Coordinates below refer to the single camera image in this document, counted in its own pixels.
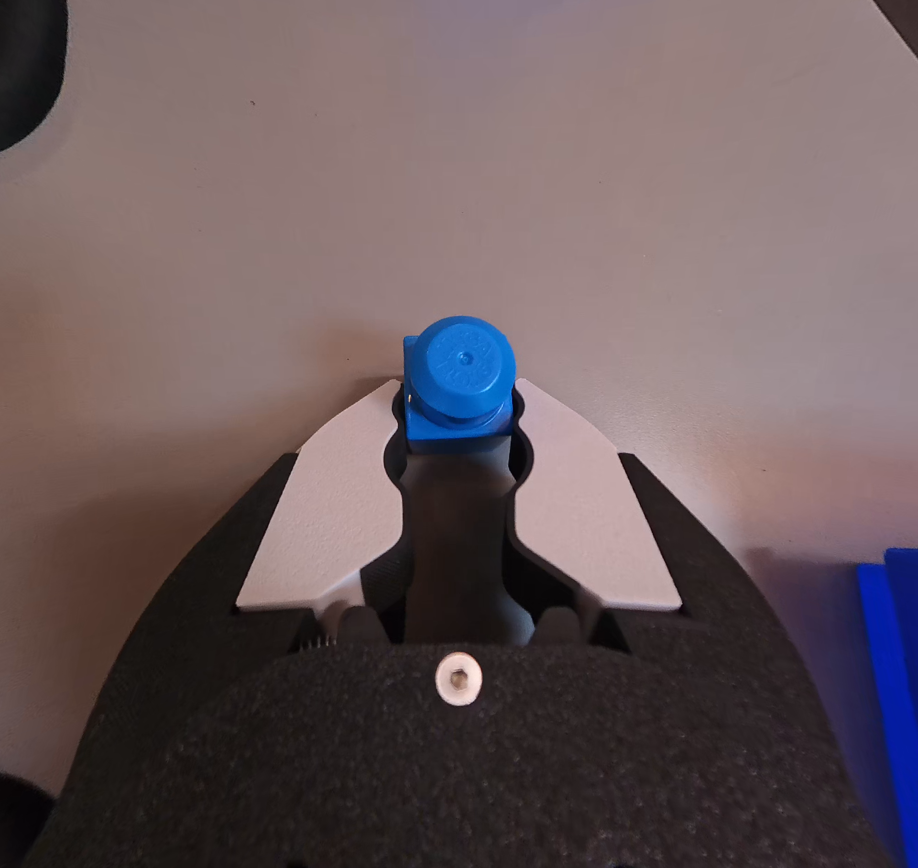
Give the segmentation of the black textured pad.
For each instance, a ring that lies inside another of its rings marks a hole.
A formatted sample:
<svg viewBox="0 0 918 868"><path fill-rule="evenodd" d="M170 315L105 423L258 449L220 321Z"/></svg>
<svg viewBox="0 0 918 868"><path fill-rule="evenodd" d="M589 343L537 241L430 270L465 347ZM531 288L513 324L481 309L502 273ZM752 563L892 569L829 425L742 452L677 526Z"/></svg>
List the black textured pad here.
<svg viewBox="0 0 918 868"><path fill-rule="evenodd" d="M1 150L35 131L63 86L67 0L1 0Z"/></svg>

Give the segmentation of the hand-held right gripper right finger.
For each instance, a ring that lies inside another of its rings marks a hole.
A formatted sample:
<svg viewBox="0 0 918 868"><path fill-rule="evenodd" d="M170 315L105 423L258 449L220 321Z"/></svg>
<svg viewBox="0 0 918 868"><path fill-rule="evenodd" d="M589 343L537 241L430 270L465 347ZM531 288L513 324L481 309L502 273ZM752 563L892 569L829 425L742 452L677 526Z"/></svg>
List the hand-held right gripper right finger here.
<svg viewBox="0 0 918 868"><path fill-rule="evenodd" d="M676 612L682 599L613 443L529 380L513 396L503 583L528 612Z"/></svg>

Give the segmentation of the blue mega block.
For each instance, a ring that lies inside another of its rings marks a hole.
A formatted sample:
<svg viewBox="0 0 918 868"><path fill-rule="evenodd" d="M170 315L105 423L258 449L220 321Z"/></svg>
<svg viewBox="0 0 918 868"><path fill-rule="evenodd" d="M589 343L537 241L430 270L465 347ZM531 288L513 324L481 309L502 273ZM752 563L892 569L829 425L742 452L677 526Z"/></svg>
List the blue mega block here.
<svg viewBox="0 0 918 868"><path fill-rule="evenodd" d="M507 336L455 315L403 339L403 412L413 454L465 453L511 435L517 362Z"/></svg>

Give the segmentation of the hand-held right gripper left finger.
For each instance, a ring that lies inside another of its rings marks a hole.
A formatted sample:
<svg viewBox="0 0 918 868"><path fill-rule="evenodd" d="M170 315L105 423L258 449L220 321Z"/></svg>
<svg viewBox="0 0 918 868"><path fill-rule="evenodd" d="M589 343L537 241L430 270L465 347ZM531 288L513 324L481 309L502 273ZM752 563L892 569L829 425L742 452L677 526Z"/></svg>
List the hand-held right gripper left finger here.
<svg viewBox="0 0 918 868"><path fill-rule="evenodd" d="M404 603L414 562L402 397L398 380L385 381L297 451L237 596L240 612L309 610L333 625L345 608L383 615Z"/></svg>

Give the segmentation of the blue plastic bin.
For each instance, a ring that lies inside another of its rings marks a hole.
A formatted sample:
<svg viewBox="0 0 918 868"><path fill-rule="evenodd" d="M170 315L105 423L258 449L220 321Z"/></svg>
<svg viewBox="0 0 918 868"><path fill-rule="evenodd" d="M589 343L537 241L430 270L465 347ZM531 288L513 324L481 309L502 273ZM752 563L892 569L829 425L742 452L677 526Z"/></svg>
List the blue plastic bin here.
<svg viewBox="0 0 918 868"><path fill-rule="evenodd" d="M917 549L857 567L904 862L917 865Z"/></svg>

